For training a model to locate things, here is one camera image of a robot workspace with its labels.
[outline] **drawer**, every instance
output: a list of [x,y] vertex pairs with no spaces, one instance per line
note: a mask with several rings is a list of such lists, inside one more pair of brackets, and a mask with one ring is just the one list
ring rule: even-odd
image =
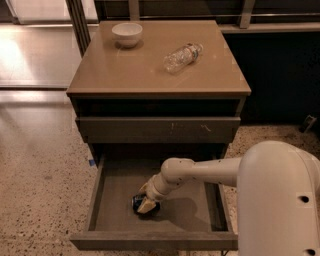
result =
[[221,186],[189,182],[159,212],[136,215],[131,198],[159,172],[160,159],[123,152],[102,156],[86,228],[71,236],[79,250],[237,250]]
[[78,117],[87,143],[230,143],[239,117]]

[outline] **bottle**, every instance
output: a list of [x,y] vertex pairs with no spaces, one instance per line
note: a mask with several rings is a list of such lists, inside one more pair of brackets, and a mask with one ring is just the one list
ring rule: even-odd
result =
[[188,64],[196,61],[202,50],[203,46],[201,44],[186,44],[164,57],[164,68],[169,73],[174,74]]

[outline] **speckled floor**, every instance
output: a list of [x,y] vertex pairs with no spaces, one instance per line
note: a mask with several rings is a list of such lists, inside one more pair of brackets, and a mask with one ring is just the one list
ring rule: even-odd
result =
[[[65,92],[0,93],[0,255],[194,255],[220,252],[80,252],[70,242],[84,229],[97,173]],[[320,158],[320,142],[297,126],[241,126],[227,157],[264,140],[291,143]],[[236,228],[236,190],[226,188]],[[228,256],[237,255],[230,252]]]

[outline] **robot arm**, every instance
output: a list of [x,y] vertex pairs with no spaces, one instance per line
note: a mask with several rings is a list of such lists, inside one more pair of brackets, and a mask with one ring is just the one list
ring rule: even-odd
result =
[[191,159],[169,158],[161,166],[161,172],[154,175],[140,193],[160,202],[172,191],[187,181],[201,180],[208,183],[236,186],[241,158],[194,162]]
[[237,186],[241,256],[320,255],[316,195],[320,162],[292,145],[268,141],[242,158],[193,162],[166,160],[140,190],[146,213],[186,181]]

